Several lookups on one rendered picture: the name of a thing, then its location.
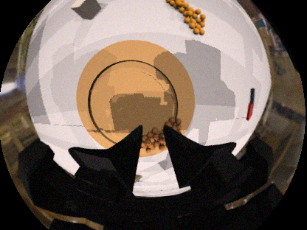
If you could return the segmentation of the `beige cube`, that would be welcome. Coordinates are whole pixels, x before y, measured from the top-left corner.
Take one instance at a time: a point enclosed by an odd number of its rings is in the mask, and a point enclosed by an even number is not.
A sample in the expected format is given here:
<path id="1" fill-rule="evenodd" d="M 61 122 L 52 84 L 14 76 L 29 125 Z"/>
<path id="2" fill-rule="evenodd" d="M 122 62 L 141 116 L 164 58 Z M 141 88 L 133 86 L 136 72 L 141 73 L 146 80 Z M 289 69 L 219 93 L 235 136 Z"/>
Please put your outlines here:
<path id="1" fill-rule="evenodd" d="M 92 20 L 100 9 L 102 9 L 100 4 L 97 3 L 97 0 L 77 0 L 71 8 L 77 15 L 80 15 L 80 17 L 85 20 Z"/>

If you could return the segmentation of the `orange round board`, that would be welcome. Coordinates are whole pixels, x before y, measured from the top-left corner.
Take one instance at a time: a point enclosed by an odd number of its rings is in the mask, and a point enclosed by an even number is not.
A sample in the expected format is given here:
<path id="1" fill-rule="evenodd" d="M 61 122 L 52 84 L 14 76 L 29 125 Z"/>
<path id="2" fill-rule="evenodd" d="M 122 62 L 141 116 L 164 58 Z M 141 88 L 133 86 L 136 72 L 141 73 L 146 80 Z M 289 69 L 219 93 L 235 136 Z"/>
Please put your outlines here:
<path id="1" fill-rule="evenodd" d="M 148 41 L 121 41 L 94 55 L 77 82 L 77 112 L 83 126 L 105 148 L 142 125 L 142 135 L 169 118 L 181 119 L 182 135 L 194 114 L 194 88 L 171 52 Z"/>

